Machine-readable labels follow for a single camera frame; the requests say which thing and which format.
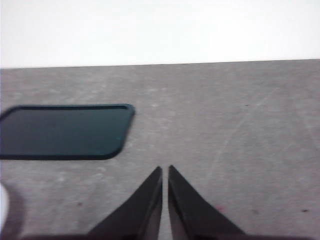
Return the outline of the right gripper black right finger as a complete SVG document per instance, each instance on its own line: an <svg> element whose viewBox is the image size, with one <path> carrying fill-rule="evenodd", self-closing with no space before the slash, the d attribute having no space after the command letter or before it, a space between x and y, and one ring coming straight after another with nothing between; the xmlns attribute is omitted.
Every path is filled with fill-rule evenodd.
<svg viewBox="0 0 320 240"><path fill-rule="evenodd" d="M246 236L211 206L173 165L168 168L167 196L174 240L233 240Z"/></svg>

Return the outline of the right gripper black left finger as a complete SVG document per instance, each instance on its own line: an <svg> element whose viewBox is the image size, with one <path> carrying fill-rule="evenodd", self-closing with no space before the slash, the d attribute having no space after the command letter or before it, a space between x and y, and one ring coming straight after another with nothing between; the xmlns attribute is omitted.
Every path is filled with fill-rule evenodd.
<svg viewBox="0 0 320 240"><path fill-rule="evenodd" d="M92 240L157 240L163 206L163 170L156 167L137 190L87 236Z"/></svg>

